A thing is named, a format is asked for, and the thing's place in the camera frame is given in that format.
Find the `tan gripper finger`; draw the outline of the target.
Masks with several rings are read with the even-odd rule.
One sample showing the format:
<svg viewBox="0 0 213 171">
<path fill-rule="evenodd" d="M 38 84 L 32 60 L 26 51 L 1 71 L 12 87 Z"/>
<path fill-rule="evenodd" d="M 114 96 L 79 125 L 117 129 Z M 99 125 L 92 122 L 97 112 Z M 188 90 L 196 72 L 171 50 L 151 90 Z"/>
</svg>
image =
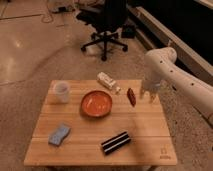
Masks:
<svg viewBox="0 0 213 171">
<path fill-rule="evenodd" d="M 156 98 L 156 96 L 157 96 L 157 93 L 152 93 L 152 92 L 150 92 L 149 93 L 149 95 L 150 95 L 150 103 L 153 103 L 153 101 L 155 100 L 155 98 Z"/>
<path fill-rule="evenodd" d="M 144 95 L 145 95 L 145 89 L 143 87 L 140 88 L 140 99 L 143 99 Z"/>
</svg>

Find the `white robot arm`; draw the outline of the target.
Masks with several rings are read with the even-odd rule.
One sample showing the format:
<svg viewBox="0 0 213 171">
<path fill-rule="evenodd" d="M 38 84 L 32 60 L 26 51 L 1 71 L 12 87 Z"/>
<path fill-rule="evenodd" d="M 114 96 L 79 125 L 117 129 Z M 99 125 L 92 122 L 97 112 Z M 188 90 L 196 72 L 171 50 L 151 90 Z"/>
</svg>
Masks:
<svg viewBox="0 0 213 171">
<path fill-rule="evenodd" d="M 213 128 L 213 86 L 176 66 L 176 59 L 177 52 L 172 47 L 147 51 L 144 56 L 145 74 L 140 94 L 149 92 L 154 98 L 160 88 L 160 82 L 166 80 L 189 99 L 192 106 Z"/>
</svg>

